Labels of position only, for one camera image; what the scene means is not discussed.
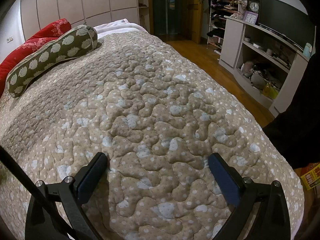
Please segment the beige quilted dotted bedspread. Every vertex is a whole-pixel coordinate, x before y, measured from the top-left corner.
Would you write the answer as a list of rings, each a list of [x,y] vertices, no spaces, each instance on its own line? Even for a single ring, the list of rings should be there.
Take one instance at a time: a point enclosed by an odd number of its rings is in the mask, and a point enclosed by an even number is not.
[[[108,171],[84,205],[104,239],[212,239],[231,214],[208,167],[217,152],[256,183],[281,182],[291,235],[300,179],[254,116],[205,71],[142,31],[111,34],[1,96],[1,145],[32,181],[73,176],[98,152]]]

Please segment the cluttered metal shoe rack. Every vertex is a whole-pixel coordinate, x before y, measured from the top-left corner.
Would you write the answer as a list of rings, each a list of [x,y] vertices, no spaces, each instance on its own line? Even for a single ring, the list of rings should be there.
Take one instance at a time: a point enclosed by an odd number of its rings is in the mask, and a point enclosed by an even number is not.
[[[246,10],[247,0],[208,0],[209,27],[207,46],[212,46],[215,53],[221,54],[225,41],[227,17],[241,18]]]

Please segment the white tv shelf unit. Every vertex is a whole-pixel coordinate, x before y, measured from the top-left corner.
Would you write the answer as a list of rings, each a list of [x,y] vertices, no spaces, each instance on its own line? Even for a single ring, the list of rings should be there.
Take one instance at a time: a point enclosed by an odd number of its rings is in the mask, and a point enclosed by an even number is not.
[[[273,116],[289,107],[308,62],[296,46],[271,31],[226,18],[219,64]]]

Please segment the small purple square clock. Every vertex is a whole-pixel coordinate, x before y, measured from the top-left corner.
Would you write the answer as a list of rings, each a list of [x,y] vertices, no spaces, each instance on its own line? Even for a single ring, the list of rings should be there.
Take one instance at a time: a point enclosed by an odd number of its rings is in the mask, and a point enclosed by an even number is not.
[[[255,25],[257,22],[257,19],[258,19],[257,13],[251,12],[251,11],[246,11],[243,21]]]

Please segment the black flat screen television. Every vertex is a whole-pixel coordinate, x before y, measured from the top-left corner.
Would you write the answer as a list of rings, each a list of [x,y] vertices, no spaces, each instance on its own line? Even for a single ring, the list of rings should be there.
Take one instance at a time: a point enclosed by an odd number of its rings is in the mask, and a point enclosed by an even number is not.
[[[280,0],[260,0],[259,24],[286,36],[302,48],[307,43],[314,43],[315,24],[311,17]]]

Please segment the dark ornate mantel clock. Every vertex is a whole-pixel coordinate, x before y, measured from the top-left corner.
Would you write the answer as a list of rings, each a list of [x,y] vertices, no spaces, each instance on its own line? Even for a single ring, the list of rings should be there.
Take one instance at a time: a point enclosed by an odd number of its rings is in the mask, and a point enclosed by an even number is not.
[[[259,13],[260,0],[247,0],[247,11]]]

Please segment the red floral duvet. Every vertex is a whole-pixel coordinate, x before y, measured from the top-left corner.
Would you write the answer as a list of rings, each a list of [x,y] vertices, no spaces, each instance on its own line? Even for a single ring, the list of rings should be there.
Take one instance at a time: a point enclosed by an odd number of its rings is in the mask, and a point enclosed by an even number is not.
[[[44,44],[56,40],[70,30],[71,24],[65,18],[59,19],[40,29],[22,45],[13,50],[1,63],[1,95],[5,90],[7,75],[18,63],[39,50]]]

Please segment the olive hedgehog pattern bolster pillow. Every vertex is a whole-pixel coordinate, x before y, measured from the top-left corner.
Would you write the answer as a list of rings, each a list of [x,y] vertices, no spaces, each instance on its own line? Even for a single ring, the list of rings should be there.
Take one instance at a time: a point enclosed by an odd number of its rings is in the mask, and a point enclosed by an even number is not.
[[[97,42],[98,34],[92,26],[79,25],[58,39],[46,43],[9,72],[5,83],[8,93],[13,98],[21,96],[37,76],[62,61],[92,52],[97,48]]]

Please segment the yellow printed package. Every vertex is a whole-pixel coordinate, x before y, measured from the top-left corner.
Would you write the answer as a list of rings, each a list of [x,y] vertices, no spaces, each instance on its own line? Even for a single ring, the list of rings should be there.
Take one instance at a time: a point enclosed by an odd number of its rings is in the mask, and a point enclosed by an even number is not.
[[[300,178],[307,190],[316,187],[320,180],[320,163],[311,163],[302,168]]]

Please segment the white wardrobe with panel doors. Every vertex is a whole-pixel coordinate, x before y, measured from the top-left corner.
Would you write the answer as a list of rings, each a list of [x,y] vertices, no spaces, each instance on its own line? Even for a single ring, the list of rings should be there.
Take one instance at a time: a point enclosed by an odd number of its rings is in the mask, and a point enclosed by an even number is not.
[[[149,0],[21,0],[21,22],[25,39],[58,19],[75,27],[97,26],[126,18],[152,32]]]

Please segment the white bed sheet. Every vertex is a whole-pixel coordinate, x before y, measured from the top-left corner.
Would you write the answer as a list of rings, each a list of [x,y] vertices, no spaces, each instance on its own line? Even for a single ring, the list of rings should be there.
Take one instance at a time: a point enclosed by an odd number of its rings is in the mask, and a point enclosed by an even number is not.
[[[110,34],[126,33],[131,31],[142,31],[147,33],[147,30],[142,26],[136,23],[131,23],[126,18],[95,26],[94,29],[97,32],[98,39]]]

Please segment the wooden bedroom door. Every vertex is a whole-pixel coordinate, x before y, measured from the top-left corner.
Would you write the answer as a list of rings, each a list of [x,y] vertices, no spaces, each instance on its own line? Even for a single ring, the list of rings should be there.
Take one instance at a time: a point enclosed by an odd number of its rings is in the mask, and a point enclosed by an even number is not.
[[[187,0],[187,35],[196,44],[202,32],[203,0]]]

